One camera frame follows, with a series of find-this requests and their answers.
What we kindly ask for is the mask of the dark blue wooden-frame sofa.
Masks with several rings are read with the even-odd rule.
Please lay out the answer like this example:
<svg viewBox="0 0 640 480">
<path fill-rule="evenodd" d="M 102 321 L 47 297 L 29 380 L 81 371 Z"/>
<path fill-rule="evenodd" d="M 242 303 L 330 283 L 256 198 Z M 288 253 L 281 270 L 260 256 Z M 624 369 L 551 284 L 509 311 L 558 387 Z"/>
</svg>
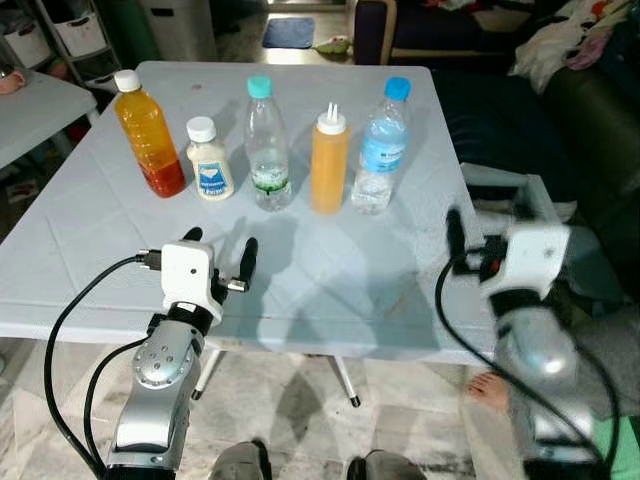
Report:
<svg viewBox="0 0 640 480">
<path fill-rule="evenodd" d="M 517 46 L 556 17 L 568 0 L 353 0 L 351 54 L 357 65 L 417 65 L 506 73 Z"/>
</svg>

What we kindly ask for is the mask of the person's bare foot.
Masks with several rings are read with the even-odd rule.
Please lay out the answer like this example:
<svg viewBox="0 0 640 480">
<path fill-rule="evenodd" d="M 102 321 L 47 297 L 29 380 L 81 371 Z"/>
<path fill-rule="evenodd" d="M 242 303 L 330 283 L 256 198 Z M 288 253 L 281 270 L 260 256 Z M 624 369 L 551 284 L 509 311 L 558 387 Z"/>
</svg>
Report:
<svg viewBox="0 0 640 480">
<path fill-rule="evenodd" d="M 485 404 L 494 411 L 507 412 L 509 389 L 506 381 L 495 372 L 481 372 L 468 381 L 465 394 L 472 401 Z"/>
</svg>

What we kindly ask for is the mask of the dark green sofa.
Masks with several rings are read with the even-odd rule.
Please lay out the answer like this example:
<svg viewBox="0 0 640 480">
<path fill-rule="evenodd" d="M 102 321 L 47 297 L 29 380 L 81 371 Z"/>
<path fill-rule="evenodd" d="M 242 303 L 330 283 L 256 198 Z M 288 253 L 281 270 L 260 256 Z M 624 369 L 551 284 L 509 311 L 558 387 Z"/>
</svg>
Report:
<svg viewBox="0 0 640 480">
<path fill-rule="evenodd" d="M 539 175 L 573 221 L 594 230 L 623 292 L 640 293 L 639 91 L 603 69 L 561 69 L 541 92 L 529 79 L 434 70 L 461 163 Z"/>
</svg>

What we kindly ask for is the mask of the water bottle blue cap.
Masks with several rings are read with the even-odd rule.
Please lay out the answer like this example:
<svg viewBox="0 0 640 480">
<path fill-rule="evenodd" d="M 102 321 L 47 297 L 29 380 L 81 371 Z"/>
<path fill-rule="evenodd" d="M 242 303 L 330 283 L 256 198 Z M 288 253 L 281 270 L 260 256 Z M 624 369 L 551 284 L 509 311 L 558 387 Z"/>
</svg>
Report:
<svg viewBox="0 0 640 480">
<path fill-rule="evenodd" d="M 410 142 L 406 102 L 411 83 L 392 77 L 385 83 L 384 99 L 370 116 L 358 152 L 358 169 L 351 202 L 361 214 L 374 215 L 387 209 L 396 183 L 396 173 Z"/>
</svg>

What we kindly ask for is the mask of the green plastic stool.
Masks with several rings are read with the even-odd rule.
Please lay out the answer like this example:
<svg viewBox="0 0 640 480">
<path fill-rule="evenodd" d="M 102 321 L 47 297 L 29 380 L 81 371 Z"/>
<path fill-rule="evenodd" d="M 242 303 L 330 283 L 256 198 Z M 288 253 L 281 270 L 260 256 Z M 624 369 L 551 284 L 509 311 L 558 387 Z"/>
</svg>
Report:
<svg viewBox="0 0 640 480">
<path fill-rule="evenodd" d="M 614 425 L 620 426 L 620 442 L 614 453 L 612 466 L 612 480 L 640 480 L 640 434 L 637 433 L 635 422 L 640 419 L 639 413 L 623 417 L 611 417 L 604 419 L 602 416 L 593 415 L 593 434 L 596 448 L 607 456 L 609 444 L 611 444 L 612 429 Z"/>
</svg>

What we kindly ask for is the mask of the grey plastic stool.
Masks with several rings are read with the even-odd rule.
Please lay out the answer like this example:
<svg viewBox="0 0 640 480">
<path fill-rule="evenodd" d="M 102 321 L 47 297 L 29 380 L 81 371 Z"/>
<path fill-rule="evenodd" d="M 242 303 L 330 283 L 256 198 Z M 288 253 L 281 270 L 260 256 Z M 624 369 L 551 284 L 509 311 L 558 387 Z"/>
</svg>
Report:
<svg viewBox="0 0 640 480">
<path fill-rule="evenodd" d="M 512 202 L 512 214 L 477 214 L 484 233 L 506 236 L 509 229 L 527 230 L 538 224 L 538 233 L 522 236 L 521 241 L 535 246 L 556 246 L 558 239 L 562 239 L 564 247 L 553 252 L 552 257 L 562 261 L 559 276 L 573 293 L 602 302 L 626 300 L 611 261 L 604 255 L 602 243 L 593 230 L 561 220 L 539 175 L 504 172 L 470 163 L 463 163 L 461 170 L 468 188 L 494 189 L 495 195 Z"/>
</svg>

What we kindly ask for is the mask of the grey bin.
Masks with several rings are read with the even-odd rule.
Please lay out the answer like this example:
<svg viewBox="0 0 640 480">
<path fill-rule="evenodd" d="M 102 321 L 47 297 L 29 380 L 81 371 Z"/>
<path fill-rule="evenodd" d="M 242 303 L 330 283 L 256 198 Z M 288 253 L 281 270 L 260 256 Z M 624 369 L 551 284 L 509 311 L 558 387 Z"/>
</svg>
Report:
<svg viewBox="0 0 640 480">
<path fill-rule="evenodd" d="M 218 60 L 210 0 L 140 0 L 166 61 Z"/>
</svg>

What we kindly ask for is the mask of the green tank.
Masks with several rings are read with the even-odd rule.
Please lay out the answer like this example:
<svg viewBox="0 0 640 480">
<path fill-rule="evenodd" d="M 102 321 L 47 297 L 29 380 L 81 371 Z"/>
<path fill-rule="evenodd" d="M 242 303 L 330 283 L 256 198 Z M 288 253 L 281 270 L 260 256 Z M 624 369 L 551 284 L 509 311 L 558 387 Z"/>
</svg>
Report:
<svg viewBox="0 0 640 480">
<path fill-rule="evenodd" d="M 111 45 L 125 69 L 163 59 L 140 0 L 99 0 Z"/>
</svg>

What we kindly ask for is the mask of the clear bottle teal cap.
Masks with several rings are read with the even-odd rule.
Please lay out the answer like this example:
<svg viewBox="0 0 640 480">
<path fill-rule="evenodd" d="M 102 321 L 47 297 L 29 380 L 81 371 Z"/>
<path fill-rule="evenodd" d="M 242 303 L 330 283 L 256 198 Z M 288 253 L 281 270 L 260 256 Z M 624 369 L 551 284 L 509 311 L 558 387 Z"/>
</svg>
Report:
<svg viewBox="0 0 640 480">
<path fill-rule="evenodd" d="M 291 152 L 282 113 L 273 97 L 268 76 L 251 76 L 246 82 L 250 105 L 244 128 L 244 155 L 250 161 L 250 180 L 256 205 L 274 212 L 291 202 Z"/>
</svg>

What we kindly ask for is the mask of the storage rack white bins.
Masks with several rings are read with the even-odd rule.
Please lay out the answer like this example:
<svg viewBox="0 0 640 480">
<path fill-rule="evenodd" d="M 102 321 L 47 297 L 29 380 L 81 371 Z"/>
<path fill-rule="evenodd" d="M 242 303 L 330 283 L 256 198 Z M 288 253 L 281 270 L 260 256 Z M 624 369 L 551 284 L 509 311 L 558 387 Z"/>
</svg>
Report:
<svg viewBox="0 0 640 480">
<path fill-rule="evenodd" d="M 122 68 L 93 0 L 0 0 L 0 58 L 26 70 L 60 63 L 70 82 L 110 93 Z"/>
</svg>

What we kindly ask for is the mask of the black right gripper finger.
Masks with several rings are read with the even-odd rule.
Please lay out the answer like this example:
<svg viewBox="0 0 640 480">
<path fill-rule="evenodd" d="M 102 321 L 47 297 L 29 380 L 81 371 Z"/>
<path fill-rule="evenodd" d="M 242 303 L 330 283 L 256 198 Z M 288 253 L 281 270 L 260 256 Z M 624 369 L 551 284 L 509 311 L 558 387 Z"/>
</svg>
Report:
<svg viewBox="0 0 640 480">
<path fill-rule="evenodd" d="M 445 242 L 447 242 L 449 262 L 457 262 L 465 257 L 466 229 L 461 211 L 457 207 L 449 207 L 445 215 Z"/>
</svg>

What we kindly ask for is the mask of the orange juice bottle white cap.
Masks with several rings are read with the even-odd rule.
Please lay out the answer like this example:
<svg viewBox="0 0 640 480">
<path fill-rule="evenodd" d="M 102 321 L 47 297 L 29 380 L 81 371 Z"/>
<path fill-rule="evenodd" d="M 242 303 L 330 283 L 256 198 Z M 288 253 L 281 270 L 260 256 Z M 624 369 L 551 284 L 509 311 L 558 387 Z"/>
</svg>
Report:
<svg viewBox="0 0 640 480">
<path fill-rule="evenodd" d="M 116 118 L 147 186 L 160 198 L 178 195 L 186 187 L 186 174 L 163 109 L 142 90 L 140 77 L 134 70 L 119 70 L 113 79 L 119 91 L 114 106 Z"/>
</svg>

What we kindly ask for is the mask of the person's leg grey trousers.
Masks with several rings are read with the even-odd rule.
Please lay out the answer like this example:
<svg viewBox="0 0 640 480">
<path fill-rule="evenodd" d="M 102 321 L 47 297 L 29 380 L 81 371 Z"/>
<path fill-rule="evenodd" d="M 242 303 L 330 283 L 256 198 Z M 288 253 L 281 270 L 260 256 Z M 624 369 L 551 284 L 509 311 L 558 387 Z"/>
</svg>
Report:
<svg viewBox="0 0 640 480">
<path fill-rule="evenodd" d="M 640 306 L 631 303 L 572 326 L 573 337 L 594 355 L 613 381 L 618 416 L 640 415 Z"/>
</svg>

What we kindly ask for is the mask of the small cream sauce bottle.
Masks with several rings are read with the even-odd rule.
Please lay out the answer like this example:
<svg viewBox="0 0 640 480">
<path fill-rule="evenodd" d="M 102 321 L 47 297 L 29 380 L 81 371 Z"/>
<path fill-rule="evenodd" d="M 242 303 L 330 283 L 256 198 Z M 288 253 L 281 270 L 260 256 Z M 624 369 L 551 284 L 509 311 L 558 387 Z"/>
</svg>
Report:
<svg viewBox="0 0 640 480">
<path fill-rule="evenodd" d="M 236 184 L 230 175 L 227 148 L 218 138 L 210 116 L 193 116 L 186 123 L 189 143 L 186 156 L 195 173 L 198 195 L 207 201 L 223 201 L 233 196 Z"/>
</svg>

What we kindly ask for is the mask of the blue floor mat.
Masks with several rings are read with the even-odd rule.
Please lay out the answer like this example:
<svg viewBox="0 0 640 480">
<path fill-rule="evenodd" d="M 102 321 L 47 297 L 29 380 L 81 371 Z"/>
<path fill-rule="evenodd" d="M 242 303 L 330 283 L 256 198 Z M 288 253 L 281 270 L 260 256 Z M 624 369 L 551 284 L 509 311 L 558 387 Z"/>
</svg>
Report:
<svg viewBox="0 0 640 480">
<path fill-rule="evenodd" d="M 264 49 L 311 49 L 315 19 L 310 17 L 270 18 L 264 36 Z"/>
</svg>

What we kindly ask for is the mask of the pile of clothes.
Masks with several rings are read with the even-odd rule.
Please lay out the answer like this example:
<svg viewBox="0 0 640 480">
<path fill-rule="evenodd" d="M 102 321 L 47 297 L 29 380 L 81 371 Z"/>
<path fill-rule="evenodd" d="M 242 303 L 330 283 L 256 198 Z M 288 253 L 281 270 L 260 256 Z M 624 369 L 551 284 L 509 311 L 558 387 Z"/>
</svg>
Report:
<svg viewBox="0 0 640 480">
<path fill-rule="evenodd" d="M 568 0 L 552 23 L 517 47 L 509 74 L 543 93 L 558 70 L 593 67 L 632 5 L 634 0 Z"/>
</svg>

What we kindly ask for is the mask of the robot right leg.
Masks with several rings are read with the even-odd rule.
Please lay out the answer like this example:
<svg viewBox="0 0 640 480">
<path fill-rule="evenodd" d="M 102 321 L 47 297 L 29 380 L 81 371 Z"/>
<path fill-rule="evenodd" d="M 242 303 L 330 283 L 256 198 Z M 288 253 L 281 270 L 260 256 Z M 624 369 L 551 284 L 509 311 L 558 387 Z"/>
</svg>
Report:
<svg viewBox="0 0 640 480">
<path fill-rule="evenodd" d="M 428 480 L 428 476 L 402 454 L 371 451 L 348 463 L 346 480 Z"/>
</svg>

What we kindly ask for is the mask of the orange squeeze bottle white nozzle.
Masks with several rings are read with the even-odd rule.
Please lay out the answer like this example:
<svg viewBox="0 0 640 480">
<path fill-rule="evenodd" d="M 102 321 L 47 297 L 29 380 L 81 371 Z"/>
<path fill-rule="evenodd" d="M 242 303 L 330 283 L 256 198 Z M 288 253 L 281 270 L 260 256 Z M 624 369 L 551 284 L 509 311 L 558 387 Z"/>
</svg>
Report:
<svg viewBox="0 0 640 480">
<path fill-rule="evenodd" d="M 346 186 L 349 128 L 337 102 L 329 102 L 315 123 L 311 140 L 310 206 L 316 214 L 340 209 Z"/>
</svg>

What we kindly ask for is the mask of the white plastic table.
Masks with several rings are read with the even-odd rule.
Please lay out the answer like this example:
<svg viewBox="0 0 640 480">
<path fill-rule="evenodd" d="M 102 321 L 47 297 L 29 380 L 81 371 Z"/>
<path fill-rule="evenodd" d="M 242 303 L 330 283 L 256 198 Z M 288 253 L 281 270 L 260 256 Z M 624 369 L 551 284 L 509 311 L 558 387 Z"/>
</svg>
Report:
<svg viewBox="0 0 640 480">
<path fill-rule="evenodd" d="M 0 169 L 47 140 L 61 155 L 70 155 L 73 147 L 63 129 L 82 116 L 91 122 L 99 116 L 90 91 L 33 70 L 23 77 L 23 87 L 0 95 Z"/>
<path fill-rule="evenodd" d="M 460 211 L 468 242 L 480 236 L 429 69 L 145 61 L 137 72 L 177 145 L 186 143 L 193 116 L 211 116 L 223 129 L 236 193 L 210 202 L 187 187 L 157 197 L 113 111 L 101 115 L 0 241 L 0 339 L 46 338 L 102 270 L 201 227 L 227 271 L 237 268 L 246 239 L 259 242 L 251 287 L 227 301 L 207 338 L 212 346 L 458 365 L 474 364 L 475 351 L 493 351 L 492 312 L 470 276 L 445 283 L 451 329 L 436 320 L 448 211 Z M 275 212 L 256 205 L 243 154 L 252 76 L 273 82 L 291 146 L 294 195 Z M 411 134 L 388 210 L 364 215 L 344 204 L 337 214 L 316 214 L 308 151 L 317 115 L 334 102 L 361 132 L 392 77 L 411 84 Z"/>
</svg>

